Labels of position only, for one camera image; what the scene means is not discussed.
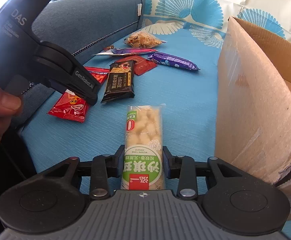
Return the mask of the red striped snack packet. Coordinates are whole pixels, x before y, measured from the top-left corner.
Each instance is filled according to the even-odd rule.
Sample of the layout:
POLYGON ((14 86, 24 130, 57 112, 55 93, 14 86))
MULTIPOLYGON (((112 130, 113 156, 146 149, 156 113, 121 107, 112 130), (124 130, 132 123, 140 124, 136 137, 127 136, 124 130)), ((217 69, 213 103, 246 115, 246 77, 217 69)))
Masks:
POLYGON ((85 67, 85 69, 102 85, 108 75, 110 70, 106 68, 99 68, 99 67, 85 67))

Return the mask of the dark red fortune packet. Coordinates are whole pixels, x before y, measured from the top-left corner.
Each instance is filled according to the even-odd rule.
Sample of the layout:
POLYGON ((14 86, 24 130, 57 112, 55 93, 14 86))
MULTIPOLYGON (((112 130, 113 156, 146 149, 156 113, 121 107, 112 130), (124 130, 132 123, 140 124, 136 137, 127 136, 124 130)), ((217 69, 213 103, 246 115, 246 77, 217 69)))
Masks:
POLYGON ((138 76, 157 67, 156 63, 149 61, 139 55, 124 57, 123 59, 117 60, 116 62, 123 62, 128 60, 133 60, 135 62, 134 73, 138 76))

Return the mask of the blue white patterned sofa cover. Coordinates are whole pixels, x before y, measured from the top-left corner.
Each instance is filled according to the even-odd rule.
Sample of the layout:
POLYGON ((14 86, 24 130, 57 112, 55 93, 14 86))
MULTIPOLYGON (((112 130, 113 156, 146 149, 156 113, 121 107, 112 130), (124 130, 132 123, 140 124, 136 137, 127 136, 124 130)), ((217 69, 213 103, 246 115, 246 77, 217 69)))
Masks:
POLYGON ((159 65, 134 77, 135 97, 98 103, 85 122, 62 120, 48 111, 60 97, 53 93, 21 135, 37 172, 70 157, 82 161, 114 150, 124 142, 124 116, 129 104, 162 105, 163 142, 173 153, 206 160, 214 152, 217 105, 217 61, 225 38, 226 18, 253 21, 260 12, 275 21, 273 31, 291 41, 291 0, 216 0, 199 22, 190 16, 156 15, 159 0, 146 0, 143 27, 167 40, 165 51, 194 61, 198 72, 159 65))

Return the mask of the clear bag of nuts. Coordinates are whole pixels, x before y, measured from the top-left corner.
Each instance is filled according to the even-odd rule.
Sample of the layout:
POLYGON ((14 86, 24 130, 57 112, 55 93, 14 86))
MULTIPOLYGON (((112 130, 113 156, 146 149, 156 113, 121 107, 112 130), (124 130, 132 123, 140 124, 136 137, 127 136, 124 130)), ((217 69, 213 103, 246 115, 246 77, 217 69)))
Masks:
POLYGON ((137 31, 127 37, 124 43, 132 48, 155 48, 166 42, 147 31, 137 31))

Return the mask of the purple silver stick sachet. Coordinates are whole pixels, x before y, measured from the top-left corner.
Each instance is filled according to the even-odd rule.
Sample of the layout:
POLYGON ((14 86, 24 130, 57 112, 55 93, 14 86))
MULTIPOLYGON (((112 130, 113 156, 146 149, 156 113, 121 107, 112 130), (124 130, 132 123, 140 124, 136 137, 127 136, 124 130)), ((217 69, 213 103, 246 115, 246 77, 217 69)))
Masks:
POLYGON ((96 56, 131 56, 131 55, 144 55, 156 52, 156 49, 151 48, 112 48, 107 51, 97 53, 96 56))

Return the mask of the green white sachima snack pack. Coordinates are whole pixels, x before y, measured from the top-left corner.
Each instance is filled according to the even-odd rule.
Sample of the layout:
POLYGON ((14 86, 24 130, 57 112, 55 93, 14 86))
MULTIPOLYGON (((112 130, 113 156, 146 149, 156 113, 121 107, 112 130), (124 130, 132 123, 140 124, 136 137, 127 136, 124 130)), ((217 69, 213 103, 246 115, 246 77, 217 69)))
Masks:
POLYGON ((163 132, 160 106, 129 106, 126 115, 122 190, 163 190, 163 132))

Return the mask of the brown cardboard box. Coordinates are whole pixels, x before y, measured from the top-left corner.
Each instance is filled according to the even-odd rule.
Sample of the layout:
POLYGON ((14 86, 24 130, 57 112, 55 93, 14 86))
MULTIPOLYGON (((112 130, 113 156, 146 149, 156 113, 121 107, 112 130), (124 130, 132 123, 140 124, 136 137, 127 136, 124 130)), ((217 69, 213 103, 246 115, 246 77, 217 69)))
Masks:
POLYGON ((215 155, 276 185, 291 205, 291 42, 230 17, 218 83, 215 155))

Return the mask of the small red gold candy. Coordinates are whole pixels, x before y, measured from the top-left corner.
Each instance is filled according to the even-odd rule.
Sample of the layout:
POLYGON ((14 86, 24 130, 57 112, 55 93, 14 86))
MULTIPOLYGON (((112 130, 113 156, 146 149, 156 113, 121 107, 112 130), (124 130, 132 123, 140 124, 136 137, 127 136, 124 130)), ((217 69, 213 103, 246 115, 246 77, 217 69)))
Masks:
POLYGON ((107 46, 107 47, 104 48, 104 51, 109 51, 109 50, 114 49, 114 48, 115 48, 114 45, 107 46))

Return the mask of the purple wafer bar wrapper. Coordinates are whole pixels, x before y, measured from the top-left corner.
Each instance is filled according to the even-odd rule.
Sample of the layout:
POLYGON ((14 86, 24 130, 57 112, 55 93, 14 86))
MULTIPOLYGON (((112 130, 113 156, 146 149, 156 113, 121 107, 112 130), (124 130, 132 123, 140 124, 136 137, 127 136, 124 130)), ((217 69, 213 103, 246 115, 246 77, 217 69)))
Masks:
POLYGON ((167 53, 158 52, 158 51, 150 54, 147 60, 152 61, 156 64, 162 64, 165 66, 176 67, 176 68, 181 68, 185 70, 194 70, 194 71, 200 70, 199 67, 192 61, 183 59, 178 56, 170 55, 167 53))

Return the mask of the red square snack packet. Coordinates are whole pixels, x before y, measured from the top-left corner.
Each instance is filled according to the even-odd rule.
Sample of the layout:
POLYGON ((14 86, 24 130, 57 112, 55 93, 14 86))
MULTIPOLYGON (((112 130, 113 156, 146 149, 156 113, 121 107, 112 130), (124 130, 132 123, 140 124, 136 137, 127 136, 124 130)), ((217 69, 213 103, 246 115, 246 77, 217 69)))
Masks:
POLYGON ((83 123, 89 107, 84 99, 76 96, 70 90, 66 90, 48 114, 60 119, 83 123))

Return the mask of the dark brown cracker pack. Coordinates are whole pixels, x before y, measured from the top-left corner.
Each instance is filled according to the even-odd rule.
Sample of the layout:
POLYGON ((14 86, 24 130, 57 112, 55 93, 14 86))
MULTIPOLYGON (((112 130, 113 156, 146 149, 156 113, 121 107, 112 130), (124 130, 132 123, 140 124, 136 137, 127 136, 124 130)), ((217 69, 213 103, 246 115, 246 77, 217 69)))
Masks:
POLYGON ((109 77, 101 103, 124 98, 134 98, 134 60, 114 62, 110 65, 109 77))

